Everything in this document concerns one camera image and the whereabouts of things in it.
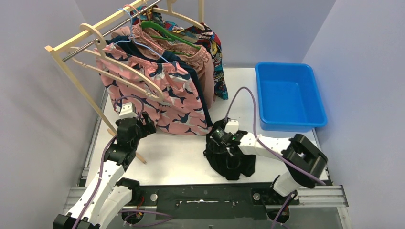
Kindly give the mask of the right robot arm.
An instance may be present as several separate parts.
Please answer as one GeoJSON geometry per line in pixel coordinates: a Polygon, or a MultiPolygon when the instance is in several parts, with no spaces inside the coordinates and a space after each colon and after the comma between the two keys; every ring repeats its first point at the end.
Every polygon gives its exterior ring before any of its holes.
{"type": "Polygon", "coordinates": [[[328,162],[327,157],[302,134],[292,138],[256,136],[238,130],[227,133],[221,127],[207,136],[204,155],[211,167],[227,180],[238,180],[239,175],[252,176],[257,157],[278,160],[287,172],[278,175],[268,191],[269,199],[282,203],[300,187],[323,185],[320,176],[328,162]]]}

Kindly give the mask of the light blue wire hanger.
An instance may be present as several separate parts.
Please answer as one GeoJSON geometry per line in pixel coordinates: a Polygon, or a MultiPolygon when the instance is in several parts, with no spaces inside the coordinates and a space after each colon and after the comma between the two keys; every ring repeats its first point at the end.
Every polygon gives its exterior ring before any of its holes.
{"type": "Polygon", "coordinates": [[[134,34],[133,34],[133,18],[132,18],[132,16],[131,16],[131,14],[130,14],[130,12],[129,11],[127,11],[126,9],[124,9],[124,8],[118,8],[117,10],[116,10],[116,12],[118,12],[118,11],[124,11],[127,15],[128,15],[128,17],[129,17],[129,30],[130,30],[130,35],[129,35],[129,37],[128,37],[128,42],[129,41],[132,41],[132,42],[134,42],[136,45],[139,45],[139,46],[142,46],[142,47],[145,47],[145,48],[147,48],[147,49],[149,49],[151,52],[153,52],[154,54],[156,54],[158,57],[160,57],[162,60],[164,60],[165,62],[167,62],[167,63],[170,63],[167,59],[165,59],[164,57],[162,57],[159,53],[157,53],[155,50],[153,50],[151,47],[149,47],[149,46],[147,46],[147,45],[145,45],[145,44],[142,44],[142,43],[139,43],[139,42],[137,42],[136,41],[136,38],[135,38],[135,36],[134,36],[134,34]]]}

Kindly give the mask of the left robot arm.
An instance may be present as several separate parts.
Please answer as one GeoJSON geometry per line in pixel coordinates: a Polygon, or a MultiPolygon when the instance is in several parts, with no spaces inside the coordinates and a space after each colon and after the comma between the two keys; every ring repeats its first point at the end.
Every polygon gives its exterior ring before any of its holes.
{"type": "Polygon", "coordinates": [[[126,204],[141,199],[139,182],[123,175],[140,139],[156,133],[156,127],[147,112],[140,117],[121,115],[116,124],[117,134],[103,150],[98,173],[68,212],[55,218],[53,228],[105,229],[126,204]]]}

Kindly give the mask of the black mesh shorts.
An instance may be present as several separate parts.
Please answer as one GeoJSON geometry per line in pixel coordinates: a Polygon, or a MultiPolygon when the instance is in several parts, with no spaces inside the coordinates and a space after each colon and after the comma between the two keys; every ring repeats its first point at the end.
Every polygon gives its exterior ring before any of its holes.
{"type": "Polygon", "coordinates": [[[240,175],[251,177],[255,173],[255,155],[231,156],[226,148],[218,146],[209,136],[206,136],[203,155],[211,168],[229,181],[239,180],[240,175]]]}

